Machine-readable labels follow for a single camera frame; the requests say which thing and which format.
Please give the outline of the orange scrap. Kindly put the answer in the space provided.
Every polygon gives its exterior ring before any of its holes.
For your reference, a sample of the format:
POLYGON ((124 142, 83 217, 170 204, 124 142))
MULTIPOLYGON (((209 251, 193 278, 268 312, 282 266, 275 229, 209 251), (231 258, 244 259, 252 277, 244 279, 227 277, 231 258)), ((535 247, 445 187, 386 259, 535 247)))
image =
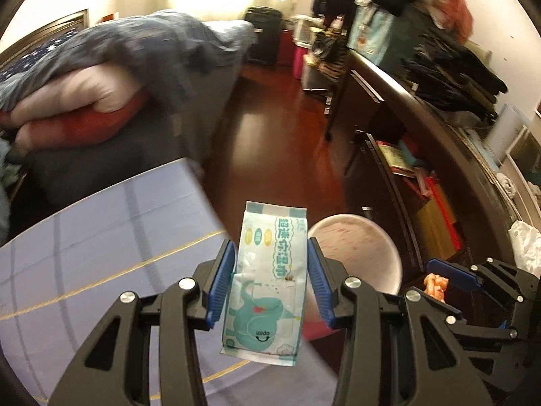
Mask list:
POLYGON ((449 279, 439 274, 429 273, 424 279, 425 294, 441 303, 445 303, 448 282, 449 279))

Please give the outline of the wet wipes pack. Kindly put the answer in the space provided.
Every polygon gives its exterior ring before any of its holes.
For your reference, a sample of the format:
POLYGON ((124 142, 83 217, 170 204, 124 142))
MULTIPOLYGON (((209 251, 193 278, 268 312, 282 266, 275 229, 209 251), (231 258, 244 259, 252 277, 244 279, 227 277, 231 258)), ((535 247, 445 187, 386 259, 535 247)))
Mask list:
POLYGON ((222 353, 296 363, 307 283, 304 208, 247 202, 225 311, 222 353))

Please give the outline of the pink round trash bin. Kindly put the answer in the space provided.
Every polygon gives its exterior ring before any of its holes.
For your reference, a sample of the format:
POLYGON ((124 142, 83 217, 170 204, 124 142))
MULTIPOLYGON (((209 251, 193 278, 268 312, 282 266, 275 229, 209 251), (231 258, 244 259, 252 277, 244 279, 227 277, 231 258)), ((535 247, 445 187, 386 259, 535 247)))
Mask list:
POLYGON ((328 216, 308 231, 327 258, 340 261, 350 276, 367 282, 376 291, 397 295, 403 266, 391 237, 363 216, 340 213, 328 216))

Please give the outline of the blue woven table cloth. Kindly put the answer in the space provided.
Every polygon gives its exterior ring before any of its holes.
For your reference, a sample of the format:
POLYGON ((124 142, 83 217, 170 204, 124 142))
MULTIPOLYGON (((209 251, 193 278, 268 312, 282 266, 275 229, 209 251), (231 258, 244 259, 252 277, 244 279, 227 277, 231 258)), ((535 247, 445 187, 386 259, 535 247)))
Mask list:
MULTIPOLYGON (((47 405, 75 351, 124 291, 165 291, 227 237, 187 160, 108 187, 1 247, 1 350, 47 405)), ((295 367, 220 354, 222 319, 197 332, 209 405, 331 405, 336 375, 307 343, 295 367)))

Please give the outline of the dark wooden desk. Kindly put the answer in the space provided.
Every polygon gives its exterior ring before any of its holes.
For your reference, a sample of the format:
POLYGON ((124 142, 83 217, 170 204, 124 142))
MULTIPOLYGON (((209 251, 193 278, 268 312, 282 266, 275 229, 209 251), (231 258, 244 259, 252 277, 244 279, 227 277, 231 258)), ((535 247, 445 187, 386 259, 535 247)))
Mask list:
POLYGON ((355 51, 346 55, 326 129, 349 213, 396 244, 404 280, 432 257, 514 264, 519 217, 486 159, 403 85, 355 51))

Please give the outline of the teal fleece blanket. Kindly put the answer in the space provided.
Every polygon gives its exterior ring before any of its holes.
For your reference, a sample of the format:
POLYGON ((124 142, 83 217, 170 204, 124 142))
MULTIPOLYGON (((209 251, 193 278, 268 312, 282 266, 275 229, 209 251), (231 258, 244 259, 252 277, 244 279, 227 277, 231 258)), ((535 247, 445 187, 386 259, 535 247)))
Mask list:
POLYGON ((1 139, 0 152, 0 239, 1 244, 5 244, 9 233, 10 200, 8 189, 19 179, 20 165, 10 163, 7 155, 11 150, 8 141, 1 139))

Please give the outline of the clothes pile on desk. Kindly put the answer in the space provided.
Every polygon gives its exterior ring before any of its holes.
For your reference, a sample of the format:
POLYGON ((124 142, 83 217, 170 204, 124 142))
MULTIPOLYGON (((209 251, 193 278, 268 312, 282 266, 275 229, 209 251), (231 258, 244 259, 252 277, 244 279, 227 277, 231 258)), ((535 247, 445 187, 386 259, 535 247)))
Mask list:
POLYGON ((508 88, 467 45, 473 17, 465 0, 313 0, 324 26, 311 51, 320 71, 342 76, 349 30, 368 3, 395 16, 389 48, 375 65, 454 127, 496 121, 497 97, 508 88))

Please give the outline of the dark navy mattress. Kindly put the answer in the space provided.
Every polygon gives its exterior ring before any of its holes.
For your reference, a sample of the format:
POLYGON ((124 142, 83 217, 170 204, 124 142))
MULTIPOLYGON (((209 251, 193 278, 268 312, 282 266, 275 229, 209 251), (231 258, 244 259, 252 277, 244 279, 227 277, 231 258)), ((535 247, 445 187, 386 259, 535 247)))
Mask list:
POLYGON ((12 206, 62 209, 103 188, 174 159, 202 162, 241 69, 239 63, 191 75, 194 96, 175 111, 150 100, 109 140, 25 157, 12 206))

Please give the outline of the pink red folded quilt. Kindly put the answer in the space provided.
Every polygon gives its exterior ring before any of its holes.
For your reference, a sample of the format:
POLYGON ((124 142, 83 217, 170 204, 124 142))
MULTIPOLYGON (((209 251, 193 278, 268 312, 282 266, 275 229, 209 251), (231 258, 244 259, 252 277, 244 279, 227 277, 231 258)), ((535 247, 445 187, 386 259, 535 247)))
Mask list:
POLYGON ((149 100, 125 68, 106 62, 71 71, 1 111, 1 128, 14 131, 27 154, 94 145, 117 134, 149 100))

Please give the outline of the teal printed tote bag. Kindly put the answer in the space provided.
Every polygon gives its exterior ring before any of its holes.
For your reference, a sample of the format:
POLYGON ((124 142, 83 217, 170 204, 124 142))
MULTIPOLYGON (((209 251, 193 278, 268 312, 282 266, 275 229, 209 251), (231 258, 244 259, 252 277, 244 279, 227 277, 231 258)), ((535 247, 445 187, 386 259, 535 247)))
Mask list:
POLYGON ((349 30, 347 47, 380 64, 391 42, 395 16, 378 5, 359 5, 349 30))

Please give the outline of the dark blue patterned duvet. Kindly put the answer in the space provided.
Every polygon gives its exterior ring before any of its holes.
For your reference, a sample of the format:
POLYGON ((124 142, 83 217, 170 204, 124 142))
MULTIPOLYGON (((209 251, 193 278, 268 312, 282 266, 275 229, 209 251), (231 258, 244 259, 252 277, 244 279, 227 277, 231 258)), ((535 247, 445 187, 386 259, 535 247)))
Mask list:
POLYGON ((193 75, 229 67, 257 42, 246 20, 204 22, 172 9, 120 18, 81 31, 28 71, 1 83, 1 109, 70 71, 117 64, 171 110, 195 96, 193 75))

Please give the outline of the wooden headboard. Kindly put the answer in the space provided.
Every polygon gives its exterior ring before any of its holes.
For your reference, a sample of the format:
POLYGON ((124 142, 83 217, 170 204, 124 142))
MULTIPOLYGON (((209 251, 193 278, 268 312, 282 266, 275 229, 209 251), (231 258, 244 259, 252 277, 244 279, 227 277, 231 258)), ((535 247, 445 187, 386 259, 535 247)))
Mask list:
POLYGON ((81 31, 89 27, 89 11, 87 9, 74 12, 68 16, 54 20, 43 27, 29 33, 0 54, 1 69, 4 70, 23 55, 43 45, 47 40, 59 38, 72 29, 81 31))

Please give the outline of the black suitcase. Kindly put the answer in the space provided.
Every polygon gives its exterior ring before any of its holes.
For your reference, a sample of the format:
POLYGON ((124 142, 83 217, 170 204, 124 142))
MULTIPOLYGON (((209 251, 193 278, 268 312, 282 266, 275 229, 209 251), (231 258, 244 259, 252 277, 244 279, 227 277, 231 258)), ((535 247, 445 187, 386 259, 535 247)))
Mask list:
POLYGON ((256 42, 250 47, 250 61, 274 65, 278 59, 282 34, 282 12, 266 6, 249 7, 244 19, 253 25, 256 42))

